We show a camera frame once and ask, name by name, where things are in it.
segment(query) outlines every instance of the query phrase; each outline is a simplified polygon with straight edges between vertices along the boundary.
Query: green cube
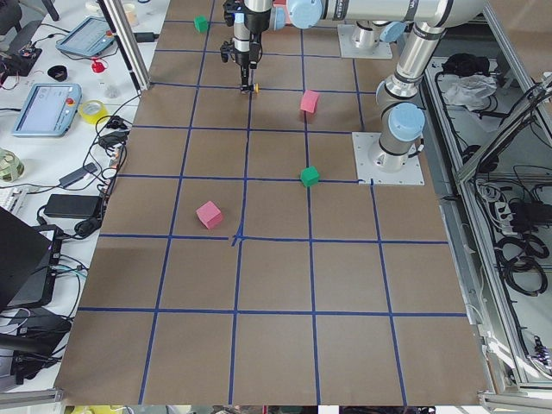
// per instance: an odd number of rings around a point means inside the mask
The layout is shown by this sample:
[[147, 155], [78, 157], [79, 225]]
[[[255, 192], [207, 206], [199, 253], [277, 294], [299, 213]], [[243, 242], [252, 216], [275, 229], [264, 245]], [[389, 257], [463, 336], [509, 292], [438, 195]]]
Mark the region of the green cube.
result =
[[314, 166], [309, 166], [301, 172], [301, 181], [305, 187], [310, 187], [318, 182], [320, 174]]
[[196, 17], [195, 19], [193, 19], [193, 24], [199, 33], [205, 33], [209, 28], [209, 22], [207, 22], [205, 16]]

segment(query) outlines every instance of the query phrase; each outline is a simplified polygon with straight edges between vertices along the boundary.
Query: keyboard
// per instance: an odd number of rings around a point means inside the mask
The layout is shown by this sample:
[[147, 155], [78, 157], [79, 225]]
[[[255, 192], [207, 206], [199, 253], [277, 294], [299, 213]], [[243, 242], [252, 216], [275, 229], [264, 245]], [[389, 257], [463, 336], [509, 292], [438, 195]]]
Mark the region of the keyboard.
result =
[[28, 189], [22, 187], [0, 188], [0, 207], [15, 216], [21, 209], [27, 193]]

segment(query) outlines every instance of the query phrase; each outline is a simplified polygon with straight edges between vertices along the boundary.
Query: cube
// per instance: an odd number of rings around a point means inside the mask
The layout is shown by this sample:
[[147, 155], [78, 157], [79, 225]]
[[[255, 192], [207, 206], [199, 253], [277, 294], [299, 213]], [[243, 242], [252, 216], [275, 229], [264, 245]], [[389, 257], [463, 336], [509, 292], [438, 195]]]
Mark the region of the cube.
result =
[[309, 166], [301, 172], [301, 181], [305, 187], [310, 187], [318, 182], [320, 173], [314, 166]]
[[320, 98], [319, 92], [305, 91], [301, 98], [301, 110], [314, 114], [317, 111], [318, 99]]
[[211, 230], [223, 221], [223, 213], [216, 207], [215, 203], [208, 201], [196, 210], [199, 221]]
[[205, 16], [197, 16], [193, 19], [193, 25], [199, 33], [205, 33], [209, 28], [209, 22], [207, 22]]

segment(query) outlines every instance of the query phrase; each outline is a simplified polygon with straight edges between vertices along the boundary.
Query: white plastic bag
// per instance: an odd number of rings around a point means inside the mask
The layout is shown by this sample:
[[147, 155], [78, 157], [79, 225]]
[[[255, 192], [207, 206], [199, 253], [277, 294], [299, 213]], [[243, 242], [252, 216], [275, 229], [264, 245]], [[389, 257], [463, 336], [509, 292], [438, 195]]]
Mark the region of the white plastic bag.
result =
[[483, 75], [473, 75], [459, 78], [445, 92], [445, 102], [449, 105], [464, 105], [467, 110], [482, 110], [490, 97], [497, 90], [494, 78]]

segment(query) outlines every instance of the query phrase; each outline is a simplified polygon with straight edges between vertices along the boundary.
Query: blue and white device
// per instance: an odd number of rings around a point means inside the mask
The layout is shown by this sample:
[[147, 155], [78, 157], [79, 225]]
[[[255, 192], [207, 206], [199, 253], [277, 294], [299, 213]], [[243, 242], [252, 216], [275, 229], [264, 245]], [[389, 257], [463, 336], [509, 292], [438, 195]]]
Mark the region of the blue and white device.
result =
[[77, 113], [82, 91], [77, 84], [36, 84], [11, 131], [14, 136], [62, 136]]
[[100, 17], [86, 17], [71, 33], [55, 45], [64, 53], [90, 58], [97, 56], [113, 43], [110, 25]]

